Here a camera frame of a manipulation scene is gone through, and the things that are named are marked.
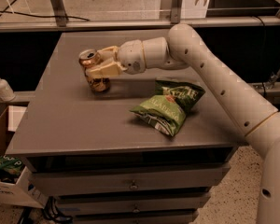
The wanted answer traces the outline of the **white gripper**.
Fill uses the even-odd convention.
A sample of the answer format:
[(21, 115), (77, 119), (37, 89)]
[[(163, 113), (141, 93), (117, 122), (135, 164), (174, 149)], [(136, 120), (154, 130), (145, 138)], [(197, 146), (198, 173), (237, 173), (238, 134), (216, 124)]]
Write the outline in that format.
[(92, 79), (111, 78), (121, 75), (123, 72), (135, 75), (146, 70), (143, 43), (140, 40), (128, 41), (118, 46), (110, 46), (98, 50), (101, 61), (113, 59), (108, 64), (95, 65), (86, 69), (86, 76)]

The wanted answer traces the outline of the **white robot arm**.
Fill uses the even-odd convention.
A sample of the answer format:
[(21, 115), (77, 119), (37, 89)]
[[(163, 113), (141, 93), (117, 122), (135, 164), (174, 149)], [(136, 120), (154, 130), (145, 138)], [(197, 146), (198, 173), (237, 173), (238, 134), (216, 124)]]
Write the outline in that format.
[(280, 224), (280, 111), (218, 59), (192, 27), (179, 23), (165, 38), (89, 49), (79, 59), (91, 79), (192, 67), (263, 158), (257, 224)]

